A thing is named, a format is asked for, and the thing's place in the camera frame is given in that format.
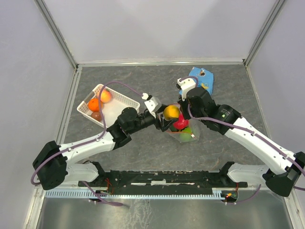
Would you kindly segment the yellow lemon toy fruit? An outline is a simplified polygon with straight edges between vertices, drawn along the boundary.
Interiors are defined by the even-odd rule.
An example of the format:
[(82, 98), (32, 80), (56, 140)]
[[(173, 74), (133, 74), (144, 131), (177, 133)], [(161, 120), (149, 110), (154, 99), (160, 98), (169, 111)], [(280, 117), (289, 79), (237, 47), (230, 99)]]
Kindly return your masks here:
[(166, 121), (170, 121), (172, 119), (178, 119), (179, 115), (180, 115), (180, 110), (175, 105), (169, 105), (163, 111), (163, 116)]

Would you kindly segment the red apple toy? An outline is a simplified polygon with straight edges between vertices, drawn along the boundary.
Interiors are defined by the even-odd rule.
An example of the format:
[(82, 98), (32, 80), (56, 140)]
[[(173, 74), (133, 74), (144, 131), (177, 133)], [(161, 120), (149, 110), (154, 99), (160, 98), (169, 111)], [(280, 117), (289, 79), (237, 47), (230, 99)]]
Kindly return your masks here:
[(185, 129), (189, 126), (189, 120), (185, 119), (183, 114), (180, 114), (178, 120), (173, 124), (173, 126), (177, 130)]

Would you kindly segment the green watermelon toy ball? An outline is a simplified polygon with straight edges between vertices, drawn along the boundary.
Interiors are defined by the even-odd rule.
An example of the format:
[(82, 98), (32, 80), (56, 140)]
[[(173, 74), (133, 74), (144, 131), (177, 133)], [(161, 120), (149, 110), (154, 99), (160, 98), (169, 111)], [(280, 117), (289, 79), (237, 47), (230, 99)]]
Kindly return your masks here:
[(179, 134), (179, 139), (181, 142), (190, 142), (193, 140), (193, 132), (190, 127), (186, 127)]

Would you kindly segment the clear zip bag orange zipper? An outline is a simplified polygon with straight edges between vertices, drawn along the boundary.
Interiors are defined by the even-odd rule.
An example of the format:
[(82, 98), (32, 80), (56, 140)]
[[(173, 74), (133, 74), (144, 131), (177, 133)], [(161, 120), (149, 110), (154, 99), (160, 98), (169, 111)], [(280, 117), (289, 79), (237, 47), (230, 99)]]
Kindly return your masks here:
[(199, 140), (200, 130), (196, 121), (185, 119), (178, 104), (167, 106), (163, 111), (163, 115), (166, 121), (175, 120), (166, 132), (180, 143)]

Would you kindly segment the white perforated plastic basket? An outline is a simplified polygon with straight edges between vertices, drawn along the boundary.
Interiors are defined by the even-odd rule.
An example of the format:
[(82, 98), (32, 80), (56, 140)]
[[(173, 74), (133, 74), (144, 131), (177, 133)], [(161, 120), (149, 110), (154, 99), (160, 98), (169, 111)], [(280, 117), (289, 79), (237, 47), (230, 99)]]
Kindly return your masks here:
[[(93, 123), (104, 127), (102, 120), (100, 122), (91, 118), (91, 114), (93, 113), (88, 108), (88, 102), (92, 98), (97, 98), (100, 92), (100, 89), (103, 87), (103, 84), (98, 84), (92, 89), (92, 91), (85, 97), (85, 99), (78, 105), (77, 111), (81, 113), (85, 118), (92, 121)], [(114, 124), (115, 120), (117, 119), (118, 115), (121, 114), (123, 109), (127, 107), (133, 107), (139, 112), (140, 103), (111, 89), (106, 87), (112, 94), (112, 99), (110, 102), (106, 103), (102, 108), (103, 117), (106, 123), (106, 127), (108, 128), (112, 124)]]

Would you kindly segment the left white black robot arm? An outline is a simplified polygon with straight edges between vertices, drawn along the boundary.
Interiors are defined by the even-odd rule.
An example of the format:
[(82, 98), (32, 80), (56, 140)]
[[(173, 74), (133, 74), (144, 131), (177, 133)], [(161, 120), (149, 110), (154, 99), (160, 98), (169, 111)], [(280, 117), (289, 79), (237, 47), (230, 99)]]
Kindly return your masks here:
[(131, 141), (131, 134), (151, 125), (164, 132), (178, 120), (179, 115), (177, 107), (171, 105), (163, 105), (155, 112), (145, 109), (141, 114), (127, 107), (113, 125), (98, 135), (63, 145), (55, 141), (47, 142), (32, 163), (35, 169), (32, 177), (39, 180), (32, 180), (31, 183), (41, 185), (44, 190), (70, 181), (85, 181), (101, 186), (105, 182), (102, 170), (93, 162), (86, 166), (79, 164), (79, 161), (123, 147)]

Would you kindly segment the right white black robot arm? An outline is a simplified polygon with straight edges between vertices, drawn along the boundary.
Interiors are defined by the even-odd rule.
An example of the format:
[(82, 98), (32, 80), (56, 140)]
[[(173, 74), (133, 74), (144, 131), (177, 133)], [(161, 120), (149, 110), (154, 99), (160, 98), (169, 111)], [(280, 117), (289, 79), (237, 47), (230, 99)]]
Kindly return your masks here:
[(223, 186), (253, 179), (255, 183), (265, 183), (274, 193), (288, 197), (305, 173), (304, 152), (294, 153), (276, 144), (231, 106), (217, 105), (207, 90), (199, 87), (183, 89), (178, 103), (185, 119), (202, 122), (208, 129), (238, 142), (264, 162), (263, 169), (231, 165), (219, 174)]

